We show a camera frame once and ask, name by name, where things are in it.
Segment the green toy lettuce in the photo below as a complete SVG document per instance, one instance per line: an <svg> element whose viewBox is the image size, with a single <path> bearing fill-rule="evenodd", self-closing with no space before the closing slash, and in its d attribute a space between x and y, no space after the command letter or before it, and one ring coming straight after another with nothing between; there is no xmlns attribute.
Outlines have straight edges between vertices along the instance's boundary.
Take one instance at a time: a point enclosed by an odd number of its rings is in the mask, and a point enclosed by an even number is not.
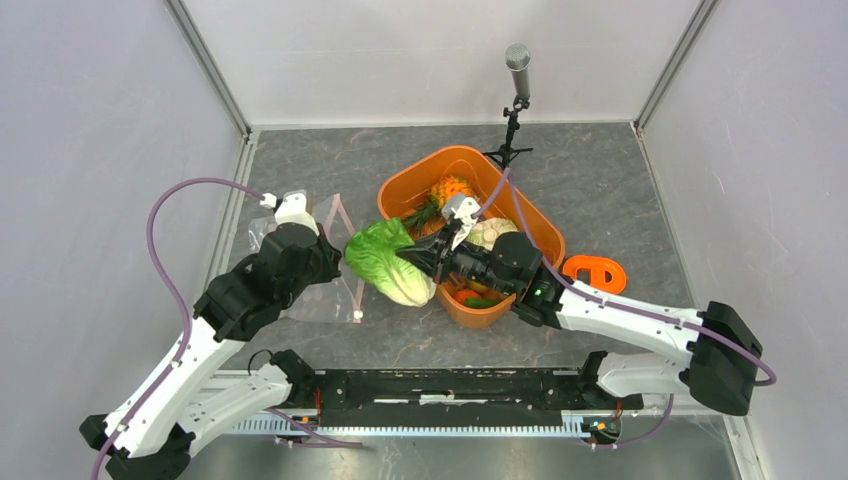
<svg viewBox="0 0 848 480"><path fill-rule="evenodd" d="M423 307L435 295L436 284L412 263L396 255L414 241L397 217L373 223L347 242L348 267L392 302Z"/></svg>

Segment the clear dotted zip top bag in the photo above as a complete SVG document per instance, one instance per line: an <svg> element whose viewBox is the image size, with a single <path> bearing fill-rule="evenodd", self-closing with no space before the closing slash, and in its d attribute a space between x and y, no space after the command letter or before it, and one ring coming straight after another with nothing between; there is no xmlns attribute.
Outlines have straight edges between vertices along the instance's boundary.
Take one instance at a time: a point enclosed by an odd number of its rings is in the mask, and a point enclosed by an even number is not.
<svg viewBox="0 0 848 480"><path fill-rule="evenodd" d="M299 322L358 324L364 318L365 282L352 272L343 257L343 248L355 233L353 222L339 193L311 204L309 212L323 230L326 243L336 250L327 256L336 277L307 287L280 317Z"/></svg>

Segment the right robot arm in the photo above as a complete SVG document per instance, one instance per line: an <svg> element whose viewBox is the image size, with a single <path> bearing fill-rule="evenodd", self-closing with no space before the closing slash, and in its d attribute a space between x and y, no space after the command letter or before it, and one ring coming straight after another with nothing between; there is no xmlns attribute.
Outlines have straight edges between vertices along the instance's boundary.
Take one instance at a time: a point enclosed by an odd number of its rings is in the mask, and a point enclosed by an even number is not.
<svg viewBox="0 0 848 480"><path fill-rule="evenodd" d="M755 388L775 381L761 343L733 307L712 301L703 310L673 308L603 292L552 273L522 232L502 235L490 250L438 236L396 254L434 280L453 275L513 296L512 311L530 325L641 348L589 356L577 392L591 408L631 395L687 394L714 411L745 416Z"/></svg>

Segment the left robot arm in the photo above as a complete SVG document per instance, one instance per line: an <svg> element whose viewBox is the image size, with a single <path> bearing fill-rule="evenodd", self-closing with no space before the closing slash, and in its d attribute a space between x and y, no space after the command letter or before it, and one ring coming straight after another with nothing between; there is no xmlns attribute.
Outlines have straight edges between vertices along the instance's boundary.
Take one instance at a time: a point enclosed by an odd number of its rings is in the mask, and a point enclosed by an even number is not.
<svg viewBox="0 0 848 480"><path fill-rule="evenodd" d="M306 405L313 379L291 352L219 394L196 403L213 374L310 286L340 275L342 254L321 225L282 223L260 250L210 282L181 334L149 378L110 414L80 426L113 479L176 479L214 439L259 411Z"/></svg>

